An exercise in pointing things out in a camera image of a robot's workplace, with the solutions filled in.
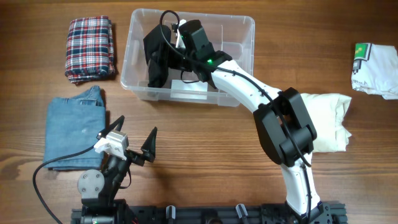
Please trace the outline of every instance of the plaid cloth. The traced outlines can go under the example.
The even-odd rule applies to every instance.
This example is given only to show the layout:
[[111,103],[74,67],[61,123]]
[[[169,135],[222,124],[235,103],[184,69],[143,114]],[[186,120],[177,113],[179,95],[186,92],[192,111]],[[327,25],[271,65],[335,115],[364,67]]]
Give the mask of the plaid cloth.
[[70,22],[65,76],[71,83],[107,78],[114,74],[112,23],[107,16]]

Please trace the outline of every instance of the white cloth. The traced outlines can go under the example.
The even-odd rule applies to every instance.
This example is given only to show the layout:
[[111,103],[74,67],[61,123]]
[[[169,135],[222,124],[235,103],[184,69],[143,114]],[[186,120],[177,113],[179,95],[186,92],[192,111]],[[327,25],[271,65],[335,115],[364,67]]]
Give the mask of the white cloth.
[[398,99],[398,55],[393,46],[356,44],[351,75],[354,90]]
[[317,130],[314,152],[345,151],[351,136],[342,125],[351,97],[338,93],[301,94],[312,123]]

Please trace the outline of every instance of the clear plastic container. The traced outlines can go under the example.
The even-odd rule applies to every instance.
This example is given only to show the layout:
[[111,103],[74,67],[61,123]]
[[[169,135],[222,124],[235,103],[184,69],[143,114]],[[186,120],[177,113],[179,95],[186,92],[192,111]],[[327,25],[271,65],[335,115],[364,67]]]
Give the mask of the clear plastic container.
[[[155,9],[136,9],[132,13],[121,75],[123,88],[133,91],[141,100],[173,100],[212,103],[220,106],[238,106],[239,102],[231,95],[214,89],[207,83],[205,84],[208,85],[207,89],[201,91],[196,91],[195,87],[193,87],[193,90],[173,88],[175,85],[172,86],[172,80],[180,80],[180,71],[178,70],[169,69],[169,77],[162,88],[149,88],[147,86],[148,68],[143,39],[159,24],[162,13],[163,11]],[[187,21],[199,19],[205,28],[209,41],[213,43],[214,49],[226,52],[237,61],[243,70],[253,75],[254,20],[251,17],[191,12],[178,12],[178,15],[180,19]],[[173,14],[168,13],[164,17],[165,25],[169,26],[175,21],[176,18]],[[175,43],[175,35],[172,35],[172,42]],[[184,73],[184,80],[197,80],[197,76],[194,73]]]

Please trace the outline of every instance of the wooden tabletop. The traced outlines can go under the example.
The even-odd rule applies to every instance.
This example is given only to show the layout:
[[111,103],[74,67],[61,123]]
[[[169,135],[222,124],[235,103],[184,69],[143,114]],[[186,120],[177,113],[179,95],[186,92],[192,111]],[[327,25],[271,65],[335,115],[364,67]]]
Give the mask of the wooden tabletop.
[[[108,15],[115,23],[116,67],[123,67],[131,13],[137,8],[251,16],[256,22],[254,76],[302,93],[352,97],[346,152],[316,153],[313,173],[324,201],[345,203],[349,223],[398,222],[398,102],[351,89],[354,44],[398,46],[394,1],[146,1],[0,5],[0,223],[54,223],[38,200],[32,174],[44,154],[47,105],[92,85],[105,90],[110,120],[139,150],[157,126],[153,164],[132,166],[129,205],[283,203],[280,167],[261,149],[252,114],[220,107],[141,101],[115,80],[71,84],[64,76],[69,22]],[[80,208],[81,172],[38,174],[39,189],[64,223]]]

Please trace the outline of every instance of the cream folded cloth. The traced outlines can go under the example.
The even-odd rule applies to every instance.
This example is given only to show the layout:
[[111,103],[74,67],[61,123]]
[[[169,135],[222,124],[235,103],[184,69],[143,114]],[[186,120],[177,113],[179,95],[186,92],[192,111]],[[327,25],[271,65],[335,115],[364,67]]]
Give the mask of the cream folded cloth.
[[302,93],[301,96],[317,130],[318,137],[313,142],[314,152],[345,151],[351,133],[343,127],[342,122],[351,97],[338,93]]

